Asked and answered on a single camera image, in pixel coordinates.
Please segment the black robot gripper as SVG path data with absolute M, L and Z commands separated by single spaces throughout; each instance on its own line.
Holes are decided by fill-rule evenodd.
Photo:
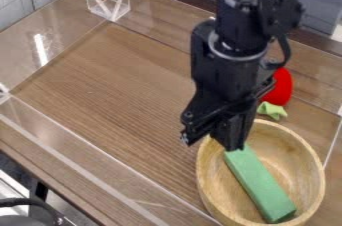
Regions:
M 258 100 L 273 88 L 262 68 L 267 48 L 250 56 L 217 47 L 215 21 L 206 20 L 191 33 L 191 78 L 195 94 L 182 112 L 182 142 L 191 146 L 210 136 L 226 151 L 242 150 L 254 124 Z

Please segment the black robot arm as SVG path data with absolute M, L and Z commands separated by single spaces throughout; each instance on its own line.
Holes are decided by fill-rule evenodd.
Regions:
M 194 97 L 182 113 L 181 140 L 209 136 L 245 147 L 261 98 L 291 58 L 287 34 L 301 23 L 299 0 L 215 0 L 215 17 L 191 33 Z

